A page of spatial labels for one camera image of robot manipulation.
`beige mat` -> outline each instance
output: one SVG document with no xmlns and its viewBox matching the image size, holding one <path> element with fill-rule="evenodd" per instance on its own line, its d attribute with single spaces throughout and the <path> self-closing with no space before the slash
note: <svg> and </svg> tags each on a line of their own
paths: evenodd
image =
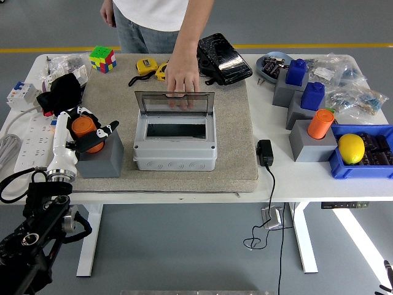
<svg viewBox="0 0 393 295">
<path fill-rule="evenodd" d="M 117 131 L 124 145 L 119 178 L 80 176 L 73 182 L 75 192 L 91 191 L 162 191 L 162 192 L 251 192 L 257 187 L 257 160 L 245 81 L 233 85 L 207 86 L 201 78 L 201 91 L 215 92 L 218 158 L 214 171 L 139 171 L 133 162 L 133 142 L 138 118 L 134 94 L 141 91 L 166 91 L 156 80 L 128 82 L 138 75 L 136 62 L 145 57 L 157 63 L 168 61 L 170 55 L 115 54 L 117 66 L 106 74 L 92 69 L 82 105 L 106 125 L 120 122 Z"/>
</svg>

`white table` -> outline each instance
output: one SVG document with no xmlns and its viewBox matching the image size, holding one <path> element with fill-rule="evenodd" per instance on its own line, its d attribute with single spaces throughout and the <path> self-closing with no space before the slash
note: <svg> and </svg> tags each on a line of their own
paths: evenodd
<svg viewBox="0 0 393 295">
<path fill-rule="evenodd" d="M 317 272 L 313 247 L 308 234 L 307 224 L 303 210 L 309 202 L 347 202 L 347 201 L 392 201 L 393 181 L 389 179 L 363 179 L 335 180 L 330 173 L 328 162 L 323 163 L 295 163 L 290 148 L 288 135 L 290 131 L 285 129 L 287 108 L 273 106 L 274 85 L 268 82 L 257 85 L 259 76 L 255 68 L 255 62 L 262 55 L 243 55 L 249 66 L 254 70 L 254 75 L 246 79 L 247 95 L 251 110 L 252 127 L 254 131 L 255 145 L 258 140 L 269 139 L 272 143 L 274 162 L 271 167 L 276 178 L 276 189 L 272 202 L 289 202 L 294 215 L 294 228 L 297 236 L 300 256 L 302 258 L 305 273 Z M 312 58 L 313 55 L 291 55 L 293 58 Z M 36 88 L 41 88 L 41 82 L 37 80 L 38 73 L 45 69 L 46 55 L 36 58 L 26 81 L 33 83 Z M 4 126 L 16 116 L 11 111 Z M 10 132 L 23 137 L 24 129 L 28 123 L 29 115 L 22 117 L 14 124 Z M 376 122 L 387 124 L 382 112 L 376 116 Z M 8 165 L 0 173 L 0 178 L 13 173 L 14 166 Z M 15 182 L 10 191 L 16 187 L 14 196 L 26 189 L 27 180 Z M 133 192 L 118 194 L 93 194 L 77 193 L 71 195 L 74 204 L 83 204 L 89 211 L 88 221 L 93 228 L 93 233 L 84 239 L 82 247 L 78 276 L 90 276 L 93 264 L 96 239 L 98 236 L 99 222 L 104 204 L 137 204 L 137 203 L 251 203 L 268 202 L 271 192 L 271 176 L 265 168 L 259 167 L 259 184 L 251 193 L 161 193 L 161 192 Z"/>
</svg>

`rubik's cube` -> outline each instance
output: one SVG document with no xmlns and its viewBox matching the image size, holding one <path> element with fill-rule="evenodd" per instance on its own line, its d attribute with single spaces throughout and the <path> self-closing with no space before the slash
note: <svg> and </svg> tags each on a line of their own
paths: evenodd
<svg viewBox="0 0 393 295">
<path fill-rule="evenodd" d="M 91 52 L 89 59 L 93 68 L 103 73 L 108 73 L 116 66 L 115 53 L 107 47 L 96 46 Z"/>
</svg>

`lemon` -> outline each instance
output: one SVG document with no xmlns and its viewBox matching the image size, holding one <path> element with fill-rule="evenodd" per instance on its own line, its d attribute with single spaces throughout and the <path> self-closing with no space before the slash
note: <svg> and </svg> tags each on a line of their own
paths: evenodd
<svg viewBox="0 0 393 295">
<path fill-rule="evenodd" d="M 363 158 L 364 142 L 359 135 L 348 133 L 338 140 L 338 150 L 344 163 L 356 164 Z"/>
</svg>

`yellow tape measure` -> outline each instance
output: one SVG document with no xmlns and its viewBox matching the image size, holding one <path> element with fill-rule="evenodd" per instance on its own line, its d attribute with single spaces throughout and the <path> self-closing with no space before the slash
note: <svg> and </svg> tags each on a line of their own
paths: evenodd
<svg viewBox="0 0 393 295">
<path fill-rule="evenodd" d="M 136 69 L 141 76 L 145 76 L 158 69 L 157 62 L 153 58 L 143 58 L 136 63 Z"/>
<path fill-rule="evenodd" d="M 163 63 L 157 69 L 157 71 L 155 72 L 155 75 L 157 76 L 157 80 L 165 81 L 165 69 L 166 69 L 167 65 L 168 65 L 168 63 Z"/>
</svg>

